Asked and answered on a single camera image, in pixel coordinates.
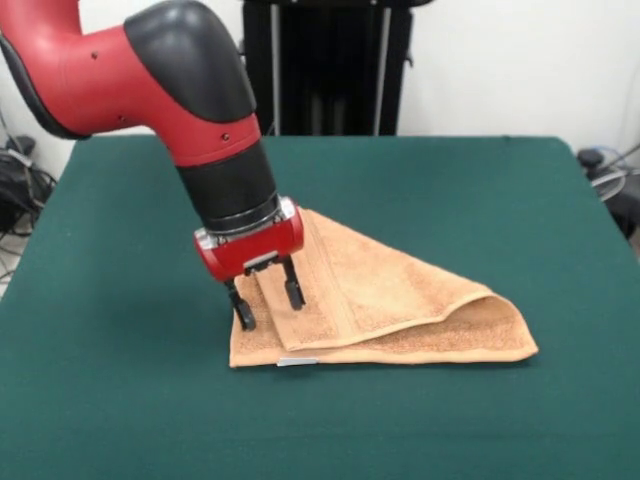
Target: red robot arm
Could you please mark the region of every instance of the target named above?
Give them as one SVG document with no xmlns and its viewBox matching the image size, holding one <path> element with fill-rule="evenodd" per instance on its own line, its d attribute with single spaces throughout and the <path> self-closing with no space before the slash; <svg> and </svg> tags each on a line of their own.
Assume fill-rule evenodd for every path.
<svg viewBox="0 0 640 480">
<path fill-rule="evenodd" d="M 196 247 L 244 328 L 255 322 L 237 275 L 283 263 L 292 306 L 302 307 L 290 257 L 303 243 L 300 215 L 277 194 L 246 72 L 211 10 L 169 0 L 83 35 L 78 0 L 0 0 L 0 29 L 13 77 L 50 133 L 145 125 L 158 134 L 203 221 Z"/>
</svg>

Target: floor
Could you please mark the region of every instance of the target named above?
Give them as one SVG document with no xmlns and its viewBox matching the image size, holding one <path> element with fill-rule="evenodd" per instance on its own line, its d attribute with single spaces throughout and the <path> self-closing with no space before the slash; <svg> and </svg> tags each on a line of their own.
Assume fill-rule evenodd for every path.
<svg viewBox="0 0 640 480">
<path fill-rule="evenodd" d="M 0 298 L 11 281 L 11 272 L 20 263 L 20 256 L 27 245 L 27 240 L 13 236 L 6 236 L 0 240 Z"/>
</svg>

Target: orange towel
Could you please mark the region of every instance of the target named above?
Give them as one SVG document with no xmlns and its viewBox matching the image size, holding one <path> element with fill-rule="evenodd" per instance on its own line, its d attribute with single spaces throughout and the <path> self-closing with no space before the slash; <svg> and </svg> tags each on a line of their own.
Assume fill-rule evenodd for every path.
<svg viewBox="0 0 640 480">
<path fill-rule="evenodd" d="M 298 363 L 514 362 L 538 352 L 518 309 L 488 287 L 301 210 L 294 255 L 307 305 L 291 309 L 284 272 L 238 279 L 257 328 L 234 317 L 232 367 Z"/>
</svg>

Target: green table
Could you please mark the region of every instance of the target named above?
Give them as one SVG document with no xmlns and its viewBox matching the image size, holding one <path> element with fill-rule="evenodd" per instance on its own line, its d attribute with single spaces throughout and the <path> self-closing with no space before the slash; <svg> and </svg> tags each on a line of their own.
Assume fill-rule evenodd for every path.
<svg viewBox="0 0 640 480">
<path fill-rule="evenodd" d="M 304 206 L 511 298 L 540 354 L 233 371 L 164 148 L 96 138 L 0 305 L 2 480 L 640 478 L 640 268 L 562 142 L 267 147 Z"/>
</svg>

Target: white tag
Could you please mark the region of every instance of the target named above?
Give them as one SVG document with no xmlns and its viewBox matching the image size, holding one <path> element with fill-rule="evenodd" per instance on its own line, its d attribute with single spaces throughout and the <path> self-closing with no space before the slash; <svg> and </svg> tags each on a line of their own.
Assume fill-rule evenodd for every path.
<svg viewBox="0 0 640 480">
<path fill-rule="evenodd" d="M 278 363 L 276 365 L 278 365 L 279 367 L 293 367 L 296 365 L 315 365 L 316 363 L 318 363 L 317 358 L 282 357 L 280 358 L 280 360 L 278 360 Z"/>
</svg>

